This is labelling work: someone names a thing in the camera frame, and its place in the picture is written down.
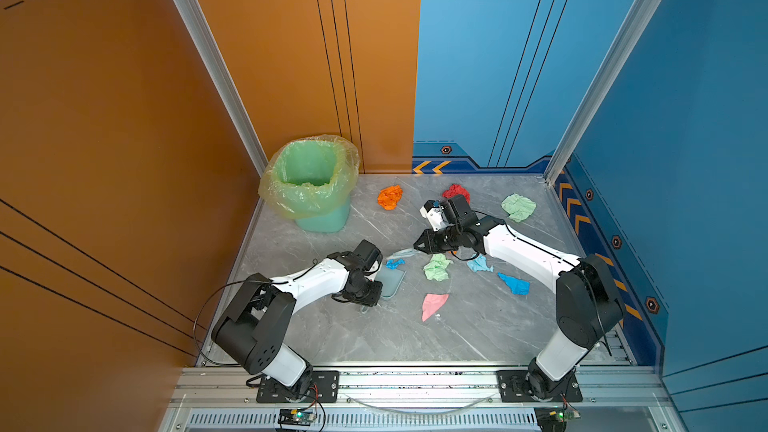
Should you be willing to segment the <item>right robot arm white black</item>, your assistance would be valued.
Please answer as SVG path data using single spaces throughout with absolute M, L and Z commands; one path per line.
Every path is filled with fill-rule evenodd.
M 434 255 L 470 248 L 516 267 L 555 294 L 557 329 L 529 363 L 520 385 L 533 401 L 575 398 L 578 364 L 625 315 L 605 261 L 546 246 L 501 218 L 472 210 L 462 195 L 427 201 L 420 214 L 429 227 L 414 242 L 415 250 Z

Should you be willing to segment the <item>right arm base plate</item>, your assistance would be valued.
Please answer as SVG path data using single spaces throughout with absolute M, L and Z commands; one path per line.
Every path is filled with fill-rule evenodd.
M 501 400 L 505 403 L 583 401 L 575 369 L 558 381 L 551 380 L 543 372 L 528 370 L 499 370 L 496 379 Z

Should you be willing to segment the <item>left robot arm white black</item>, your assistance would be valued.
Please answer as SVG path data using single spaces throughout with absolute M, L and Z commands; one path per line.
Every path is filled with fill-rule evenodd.
M 383 284 L 375 275 L 383 255 L 363 240 L 309 268 L 269 279 L 253 274 L 242 282 L 211 332 L 212 341 L 252 375 L 264 375 L 301 396 L 310 387 L 311 364 L 284 344 L 293 315 L 330 297 L 342 304 L 375 306 Z

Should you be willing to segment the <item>grey-blue dustpan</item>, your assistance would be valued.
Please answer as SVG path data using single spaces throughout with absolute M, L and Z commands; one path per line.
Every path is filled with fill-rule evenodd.
M 405 271 L 399 268 L 390 269 L 386 266 L 378 270 L 376 273 L 370 274 L 366 279 L 373 282 L 381 283 L 381 290 L 378 296 L 377 304 L 383 300 L 389 300 L 395 296 L 398 292 L 405 277 Z

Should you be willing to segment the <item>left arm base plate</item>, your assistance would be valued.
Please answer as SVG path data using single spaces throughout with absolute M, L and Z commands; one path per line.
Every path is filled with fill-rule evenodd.
M 309 403 L 318 399 L 323 405 L 335 403 L 339 392 L 338 370 L 304 372 L 292 386 L 272 377 L 264 377 L 258 387 L 256 401 L 263 404 Z

